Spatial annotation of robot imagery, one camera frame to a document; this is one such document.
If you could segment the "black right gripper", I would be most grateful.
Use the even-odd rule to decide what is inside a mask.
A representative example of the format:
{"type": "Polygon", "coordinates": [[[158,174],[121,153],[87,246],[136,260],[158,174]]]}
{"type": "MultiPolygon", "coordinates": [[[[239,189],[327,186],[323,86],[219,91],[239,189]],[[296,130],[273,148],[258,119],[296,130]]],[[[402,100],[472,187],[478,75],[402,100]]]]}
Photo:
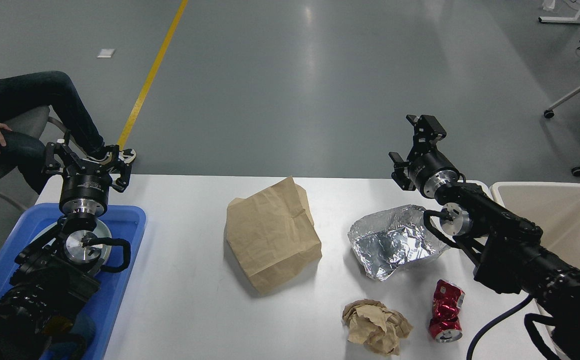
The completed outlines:
{"type": "Polygon", "coordinates": [[[425,198],[434,199],[440,187],[460,179],[459,170],[437,150],[447,132],[432,115],[407,114],[406,119],[414,128],[413,145],[408,161],[397,152],[388,153],[393,162],[392,179],[402,191],[418,189],[425,198]]]}

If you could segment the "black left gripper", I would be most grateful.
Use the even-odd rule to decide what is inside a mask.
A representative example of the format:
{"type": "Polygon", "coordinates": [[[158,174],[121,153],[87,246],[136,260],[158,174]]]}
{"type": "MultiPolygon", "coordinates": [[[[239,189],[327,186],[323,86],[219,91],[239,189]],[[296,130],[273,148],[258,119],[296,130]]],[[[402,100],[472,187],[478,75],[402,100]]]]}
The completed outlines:
{"type": "Polygon", "coordinates": [[[120,149],[118,145],[105,147],[104,165],[83,160],[72,148],[69,139],[48,142],[42,173],[63,177],[59,209],[65,215],[87,213],[100,217],[108,210],[109,191],[112,186],[123,193],[130,183],[133,150],[120,149]],[[112,183],[110,174],[119,177],[112,183]]]}

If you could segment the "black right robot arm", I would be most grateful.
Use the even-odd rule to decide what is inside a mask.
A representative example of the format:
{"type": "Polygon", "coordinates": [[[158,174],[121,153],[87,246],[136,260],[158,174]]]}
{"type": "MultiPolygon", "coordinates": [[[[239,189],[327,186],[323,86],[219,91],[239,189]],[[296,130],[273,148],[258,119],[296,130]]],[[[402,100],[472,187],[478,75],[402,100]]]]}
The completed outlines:
{"type": "Polygon", "coordinates": [[[406,116],[414,129],[406,159],[390,152],[392,178],[404,191],[420,191],[441,210],[425,210],[424,226],[474,264],[473,278],[498,294],[524,291],[547,312],[528,313],[524,326],[541,355],[559,356],[536,324],[552,327],[550,338],[571,360],[580,360],[580,269],[540,244],[543,230],[489,198],[437,148],[447,133],[435,116],[406,116]]]}

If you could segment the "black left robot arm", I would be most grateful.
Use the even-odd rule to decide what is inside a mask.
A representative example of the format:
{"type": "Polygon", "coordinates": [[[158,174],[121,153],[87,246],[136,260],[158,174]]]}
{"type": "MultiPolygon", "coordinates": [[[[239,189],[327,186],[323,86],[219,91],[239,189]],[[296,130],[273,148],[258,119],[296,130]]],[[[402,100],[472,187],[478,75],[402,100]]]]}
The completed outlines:
{"type": "Polygon", "coordinates": [[[16,256],[11,289],[0,297],[0,360],[38,360],[57,344],[75,346],[71,360],[85,355],[88,340],[72,328],[101,287],[96,274],[124,271],[132,255],[129,241],[95,233],[110,189],[125,191],[132,170],[118,145],[106,151],[95,161],[78,157],[68,137],[47,144],[43,171],[63,178],[62,215],[16,256]]]}

